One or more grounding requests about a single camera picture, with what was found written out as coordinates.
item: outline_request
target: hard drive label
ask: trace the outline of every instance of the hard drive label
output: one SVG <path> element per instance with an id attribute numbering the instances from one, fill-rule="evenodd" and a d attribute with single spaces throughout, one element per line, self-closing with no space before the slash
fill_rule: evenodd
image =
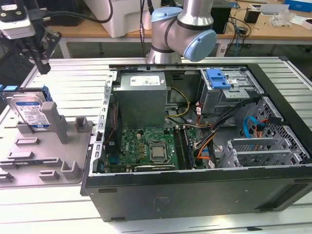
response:
<path id="1" fill-rule="evenodd" d="M 50 123 L 44 113 L 40 111 L 40 104 L 37 101 L 16 102 L 19 113 L 29 125 L 34 128 L 46 128 Z"/>

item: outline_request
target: cable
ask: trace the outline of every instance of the cable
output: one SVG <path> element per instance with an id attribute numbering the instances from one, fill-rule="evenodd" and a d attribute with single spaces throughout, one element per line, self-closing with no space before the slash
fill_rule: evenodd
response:
<path id="1" fill-rule="evenodd" d="M 230 119 L 231 117 L 233 117 L 236 112 L 243 106 L 243 105 L 247 105 L 247 104 L 251 104 L 254 102 L 258 102 L 261 99 L 260 96 L 256 96 L 253 98 L 249 98 L 249 99 L 245 99 L 241 102 L 239 102 L 238 104 L 236 104 L 234 107 L 230 108 L 228 111 L 226 111 L 225 113 L 223 113 L 217 120 L 216 122 L 213 124 L 213 126 L 211 127 L 211 129 L 209 130 L 209 133 L 211 133 L 211 131 L 215 130 L 217 127 L 219 127 L 220 124 L 224 123 L 226 120 Z"/>
<path id="2" fill-rule="evenodd" d="M 108 143 L 108 141 L 110 140 L 110 138 L 112 137 L 113 135 L 113 132 L 115 131 L 115 127 L 116 127 L 116 112 L 117 112 L 117 105 L 115 104 L 114 105 L 114 125 L 113 125 L 113 129 L 109 135 L 109 137 L 107 138 L 107 140 L 104 142 L 104 145 L 106 145 Z"/>
<path id="3" fill-rule="evenodd" d="M 235 43 L 235 57 L 237 57 L 237 53 L 238 53 L 238 40 L 239 40 L 239 35 L 237 36 L 237 39 L 236 39 L 236 43 Z"/>
<path id="4" fill-rule="evenodd" d="M 203 159 L 203 158 L 205 158 L 205 159 L 210 159 L 210 157 L 207 157 L 207 156 L 202 157 L 202 156 L 201 156 L 201 153 L 203 152 L 205 146 L 206 146 L 214 137 L 215 137 L 215 134 L 213 134 L 213 135 L 205 142 L 205 144 L 201 147 L 201 149 L 200 149 L 200 151 L 199 151 L 199 153 L 198 153 L 198 155 L 197 155 L 197 159 Z"/>
<path id="5" fill-rule="evenodd" d="M 247 8 L 240 9 L 240 10 L 236 11 L 236 12 L 235 12 L 235 14 L 234 14 L 234 17 L 236 16 L 236 14 L 237 14 L 238 12 L 243 11 L 243 10 L 247 10 L 247 9 L 250 9 L 250 8 L 249 8 L 249 7 L 247 7 Z"/>
<path id="6" fill-rule="evenodd" d="M 196 124 L 197 124 L 197 126 L 205 127 L 206 124 L 200 123 L 200 122 L 199 122 L 199 119 L 200 119 L 200 115 L 198 115 L 198 116 L 197 116 L 197 119 L 196 119 Z"/>
<path id="7" fill-rule="evenodd" d="M 246 117 L 246 118 L 244 119 L 244 121 L 243 121 L 243 128 L 244 128 L 245 136 L 246 136 L 247 138 L 250 138 L 250 134 L 249 134 L 249 131 L 248 131 L 248 125 L 247 125 L 249 119 L 256 125 L 256 127 L 257 127 L 258 124 L 260 124 L 260 123 L 255 119 L 255 117 L 253 117 L 253 116 L 248 116 L 248 117 Z"/>
<path id="8" fill-rule="evenodd" d="M 176 90 L 179 94 L 181 94 L 181 95 L 185 98 L 185 100 L 186 100 L 186 102 L 187 102 L 187 108 L 186 108 L 186 110 L 185 110 L 183 113 L 181 113 L 181 114 L 178 114 L 178 115 L 171 115 L 171 116 L 165 116 L 165 117 L 180 117 L 180 116 L 185 116 L 185 115 L 188 113 L 188 111 L 190 110 L 190 103 L 189 103 L 188 99 L 187 99 L 186 96 L 185 96 L 180 90 L 178 90 L 177 88 L 171 87 L 171 89 Z"/>
<path id="9" fill-rule="evenodd" d="M 266 123 L 268 122 L 268 118 L 262 120 L 260 123 Z M 258 137 L 258 132 L 257 132 L 257 125 L 255 126 L 255 137 Z"/>
<path id="10" fill-rule="evenodd" d="M 144 9 L 145 0 L 140 0 L 140 41 L 142 46 L 143 57 L 146 58 L 146 50 L 145 50 L 145 30 L 143 25 L 143 9 Z"/>
<path id="11" fill-rule="evenodd" d="M 175 123 L 177 125 L 190 126 L 190 127 L 194 127 L 194 128 L 205 128 L 205 127 L 197 126 L 197 125 L 190 124 L 190 123 L 180 123 L 180 122 L 177 122 L 177 121 L 175 121 L 174 119 L 172 119 L 170 117 L 166 117 L 166 119 L 170 120 L 172 123 Z"/>
<path id="12" fill-rule="evenodd" d="M 108 0 L 109 8 L 110 8 L 110 14 L 107 19 L 98 20 L 92 17 L 85 16 L 83 14 L 78 14 L 76 12 L 70 12 L 70 11 L 47 11 L 45 17 L 53 17 L 53 16 L 72 16 L 77 18 L 82 18 L 86 20 L 90 20 L 96 23 L 107 23 L 109 22 L 113 17 L 113 5 L 112 0 Z"/>
<path id="13" fill-rule="evenodd" d="M 179 107 L 178 107 L 175 111 L 176 111 L 176 114 L 177 114 L 177 115 L 180 114 L 180 113 L 179 113 Z M 180 116 L 179 118 L 180 118 L 181 120 L 183 120 L 184 123 L 188 124 L 188 121 L 187 121 L 183 116 Z"/>
<path id="14" fill-rule="evenodd" d="M 148 10 L 149 10 L 150 14 L 152 15 L 152 13 L 154 12 L 152 0 L 147 0 L 147 6 L 148 6 Z"/>
<path id="15" fill-rule="evenodd" d="M 239 52 L 239 55 L 240 55 L 240 52 L 241 52 L 241 50 L 243 49 L 244 42 L 245 42 L 246 38 L 252 33 L 252 28 L 251 28 L 246 22 L 244 22 L 244 21 L 242 21 L 242 20 L 240 20 L 240 19 L 237 19 L 237 18 L 235 18 L 235 17 L 232 17 L 231 15 L 230 15 L 230 19 L 231 19 L 231 20 L 229 20 L 228 22 L 231 23 L 231 24 L 233 25 L 233 27 L 234 27 L 234 36 L 233 36 L 233 39 L 232 39 L 230 45 L 228 46 L 228 48 L 227 48 L 227 50 L 226 50 L 226 52 L 225 52 L 224 55 L 227 55 L 227 53 L 228 53 L 229 51 L 232 51 L 232 50 L 230 50 L 230 48 L 231 48 L 231 46 L 232 46 L 232 44 L 233 44 L 235 38 L 237 37 L 236 43 L 235 43 L 235 44 L 237 45 L 237 43 L 238 43 L 238 37 L 242 37 L 243 39 L 242 39 L 241 48 L 240 48 L 240 50 L 238 51 L 238 52 Z M 240 21 L 240 22 L 242 22 L 242 23 L 244 23 L 245 25 L 248 26 L 248 28 L 249 28 L 249 33 L 248 33 L 248 34 L 245 34 L 245 35 L 244 35 L 244 34 L 239 33 L 239 29 L 238 29 L 237 24 L 236 24 L 236 21 L 237 21 L 237 20 Z"/>
<path id="16" fill-rule="evenodd" d="M 24 69 L 27 70 L 27 71 L 31 70 L 30 67 L 24 67 L 24 65 L 23 65 L 23 63 L 22 63 L 21 61 L 20 61 L 20 65 L 21 65 L 22 68 L 24 68 Z"/>
<path id="17" fill-rule="evenodd" d="M 202 144 L 205 143 L 213 134 L 215 134 L 216 131 L 217 131 L 217 129 L 216 129 L 216 130 L 213 130 L 213 131 L 212 131 L 211 133 L 209 133 L 205 138 L 203 138 L 202 140 L 200 140 L 199 142 L 197 142 L 197 143 L 194 145 L 195 149 L 201 148 Z"/>

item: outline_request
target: aluminum extrusion table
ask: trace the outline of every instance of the aluminum extrusion table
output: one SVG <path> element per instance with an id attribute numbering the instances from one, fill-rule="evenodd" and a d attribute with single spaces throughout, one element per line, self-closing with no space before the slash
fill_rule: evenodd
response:
<path id="1" fill-rule="evenodd" d="M 280 58 L 207 58 L 203 63 L 258 63 L 312 130 L 312 84 L 289 61 Z M 51 71 L 40 75 L 34 68 L 23 87 L 50 89 L 58 111 L 67 121 L 76 116 L 98 120 L 108 64 L 143 63 L 140 58 L 52 59 Z M 7 107 L 0 116 L 1 155 L 13 142 L 17 118 Z M 312 193 L 282 212 L 233 214 L 105 223 L 89 197 L 80 195 L 80 184 L 0 190 L 1 233 L 312 233 Z"/>

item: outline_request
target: cpu socket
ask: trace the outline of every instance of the cpu socket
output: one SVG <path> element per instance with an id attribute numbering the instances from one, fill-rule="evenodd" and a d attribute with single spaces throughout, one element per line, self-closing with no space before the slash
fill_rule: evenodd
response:
<path id="1" fill-rule="evenodd" d="M 167 161 L 166 142 L 149 142 L 150 161 L 153 163 L 164 163 Z"/>

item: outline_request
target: black computer case side panel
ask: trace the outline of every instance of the black computer case side panel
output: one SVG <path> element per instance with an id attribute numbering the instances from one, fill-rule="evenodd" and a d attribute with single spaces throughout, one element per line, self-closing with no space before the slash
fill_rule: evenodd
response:
<path id="1" fill-rule="evenodd" d="M 312 190 L 311 167 L 89 177 L 104 221 L 282 211 Z"/>

